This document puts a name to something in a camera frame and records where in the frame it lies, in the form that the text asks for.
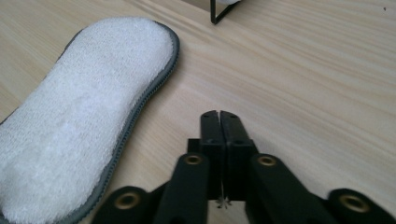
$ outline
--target light wood surface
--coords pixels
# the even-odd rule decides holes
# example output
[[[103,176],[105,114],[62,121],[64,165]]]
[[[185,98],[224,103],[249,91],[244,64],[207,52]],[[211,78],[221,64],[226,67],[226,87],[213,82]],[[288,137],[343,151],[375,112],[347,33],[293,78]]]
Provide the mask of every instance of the light wood surface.
[[[180,59],[144,108],[106,195],[167,181],[187,139],[199,137],[199,116],[216,109],[238,115],[260,151],[318,196],[356,189],[395,216],[396,2],[244,0],[216,26],[196,3],[0,1],[0,120],[80,29],[149,17],[179,35]],[[248,223],[242,203],[209,207],[209,223]]]

